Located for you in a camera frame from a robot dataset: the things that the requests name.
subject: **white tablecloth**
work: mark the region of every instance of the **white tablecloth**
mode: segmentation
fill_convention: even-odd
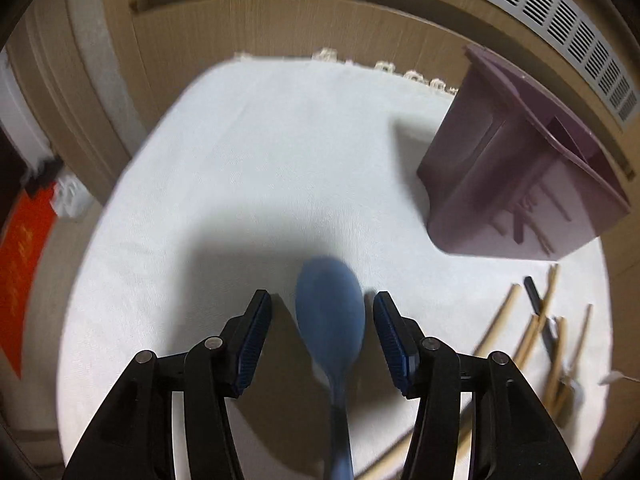
[[[444,254],[427,235],[415,169],[452,99],[397,75],[314,60],[235,61],[194,82],[120,179],[79,273],[58,373],[66,459],[136,352],[187,351],[266,288],[282,301],[253,384],[227,403],[238,455],[247,479],[318,477],[327,401],[292,317],[310,256],[343,259],[364,291],[388,290],[404,316],[459,352],[472,351],[512,282],[530,274],[544,289],[546,263]],[[588,303],[586,404],[568,436],[579,466],[604,412],[597,381],[609,371],[598,240],[562,261],[552,311],[568,318],[570,351]],[[530,313],[523,293],[496,348],[513,352]],[[393,388],[368,321],[350,384],[356,472],[411,428],[417,409]],[[539,344],[526,377],[539,390],[547,371]],[[186,478],[179,424],[174,441]]]

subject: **spoon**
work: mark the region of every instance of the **spoon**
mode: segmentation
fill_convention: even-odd
[[[328,256],[306,262],[296,284],[296,319],[313,360],[329,381],[331,442],[325,480],[353,480],[346,413],[346,377],[364,337],[364,299],[358,279]]]

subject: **beige floor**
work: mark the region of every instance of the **beige floor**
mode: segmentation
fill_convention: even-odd
[[[27,307],[19,380],[0,352],[0,392],[7,423],[13,430],[57,428],[56,371],[58,346],[68,298],[102,207],[94,203],[79,221],[57,219],[42,251]],[[57,442],[25,444],[36,464],[62,461]]]

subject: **purple container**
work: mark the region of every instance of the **purple container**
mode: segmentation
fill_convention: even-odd
[[[417,174],[447,253],[557,260],[630,205],[594,135],[522,70],[478,46]]]

